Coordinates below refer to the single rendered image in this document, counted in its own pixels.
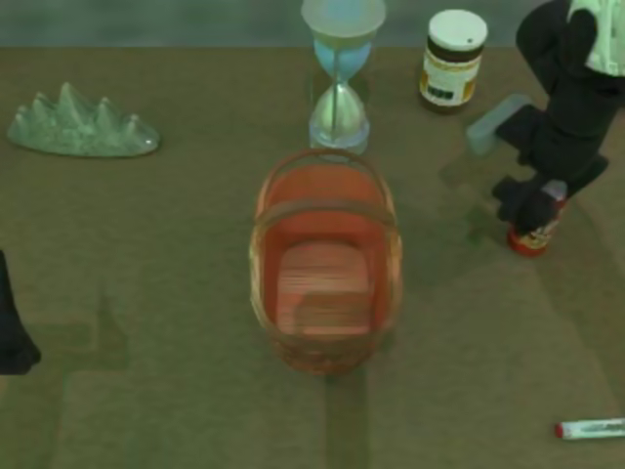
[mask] orange basket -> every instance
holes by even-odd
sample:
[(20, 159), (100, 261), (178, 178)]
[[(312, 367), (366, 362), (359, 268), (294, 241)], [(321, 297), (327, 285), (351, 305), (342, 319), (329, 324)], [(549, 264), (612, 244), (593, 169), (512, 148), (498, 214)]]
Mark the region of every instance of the orange basket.
[[(336, 155), (351, 164), (320, 158)], [(259, 194), (250, 269), (252, 305), (284, 361), (314, 374), (358, 366), (395, 323), (401, 298), (401, 240), (386, 182), (344, 150), (283, 160)]]

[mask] jar lid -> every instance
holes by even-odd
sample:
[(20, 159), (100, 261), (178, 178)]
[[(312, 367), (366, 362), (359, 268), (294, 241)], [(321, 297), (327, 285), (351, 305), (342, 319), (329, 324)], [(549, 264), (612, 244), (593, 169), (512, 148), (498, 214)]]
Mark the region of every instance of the jar lid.
[(375, 32), (386, 10), (384, 0), (304, 0), (302, 17), (313, 32), (353, 38)]
[(488, 36), (486, 21), (466, 10), (445, 10), (430, 20), (430, 38), (450, 51), (472, 51)]

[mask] chocolate spread jar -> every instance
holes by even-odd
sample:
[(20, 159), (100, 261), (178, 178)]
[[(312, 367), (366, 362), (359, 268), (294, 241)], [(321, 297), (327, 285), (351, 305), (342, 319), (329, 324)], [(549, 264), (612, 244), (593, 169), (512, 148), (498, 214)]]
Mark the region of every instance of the chocolate spread jar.
[(486, 22), (465, 10), (445, 10), (430, 20), (421, 78), (420, 101), (430, 110), (462, 109), (476, 89)]

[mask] black figurine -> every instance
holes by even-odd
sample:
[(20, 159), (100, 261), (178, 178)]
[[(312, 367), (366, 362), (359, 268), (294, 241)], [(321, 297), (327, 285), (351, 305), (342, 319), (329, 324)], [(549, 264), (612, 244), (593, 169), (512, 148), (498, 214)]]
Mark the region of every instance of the black figurine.
[(4, 252), (0, 251), (0, 375), (27, 374), (41, 352), (21, 323)]
[(517, 47), (549, 102), (545, 110), (524, 106), (497, 127), (496, 136), (536, 175), (505, 178), (493, 194), (502, 202), (500, 219), (511, 223), (510, 246), (535, 256), (546, 249), (565, 203), (608, 165), (599, 150), (625, 105), (625, 5), (552, 0), (522, 21)]

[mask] black object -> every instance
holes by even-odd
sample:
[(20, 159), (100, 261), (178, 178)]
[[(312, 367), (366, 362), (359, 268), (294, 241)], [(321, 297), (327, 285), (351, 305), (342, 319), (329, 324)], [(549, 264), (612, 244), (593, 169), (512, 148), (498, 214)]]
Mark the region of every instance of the black object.
[(544, 111), (521, 108), (496, 130), (501, 140), (519, 150), (519, 163), (537, 173), (525, 183), (504, 178), (493, 190), (503, 197), (498, 196), (500, 218), (511, 223), (535, 222), (553, 212), (539, 193), (541, 185), (563, 181), (571, 198), (604, 172), (607, 159), (599, 148), (625, 105), (625, 78), (586, 66), (597, 39), (595, 17), (580, 10), (568, 20), (569, 6), (565, 0), (545, 3), (517, 31), (517, 47), (549, 102)]
[(21, 323), (4, 252), (0, 251), (0, 374), (27, 374), (41, 352)]

